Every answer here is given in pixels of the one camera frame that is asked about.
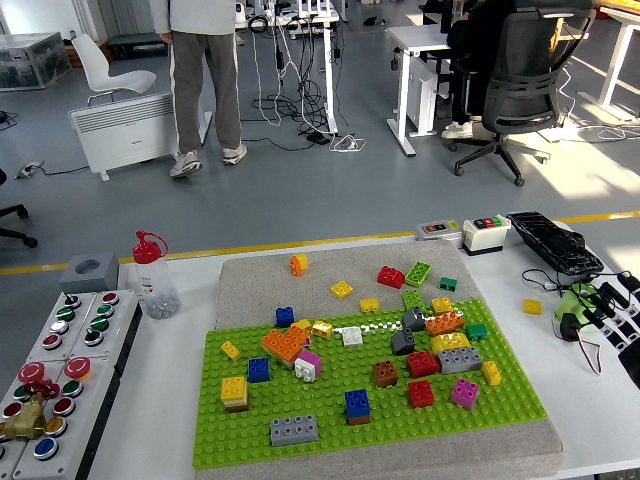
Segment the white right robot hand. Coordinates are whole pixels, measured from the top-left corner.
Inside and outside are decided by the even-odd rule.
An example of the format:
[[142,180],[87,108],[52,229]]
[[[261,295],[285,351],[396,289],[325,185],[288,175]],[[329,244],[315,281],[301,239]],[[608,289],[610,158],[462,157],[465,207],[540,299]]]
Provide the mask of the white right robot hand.
[[613,284],[603,282],[588,296],[594,310],[583,314],[615,347],[618,359],[636,386],[639,386],[639,280],[620,273],[618,281],[627,290],[621,293]]

